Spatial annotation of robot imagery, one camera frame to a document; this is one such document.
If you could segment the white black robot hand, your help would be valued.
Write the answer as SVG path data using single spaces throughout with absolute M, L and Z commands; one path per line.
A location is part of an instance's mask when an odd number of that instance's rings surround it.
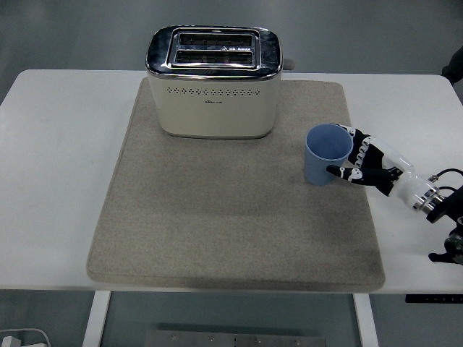
M 352 184 L 375 187 L 387 197 L 398 197 L 413 210 L 424 210 L 438 188 L 419 177 L 415 167 L 383 140 L 354 127 L 341 126 L 353 140 L 350 167 L 329 165 L 326 171 Z

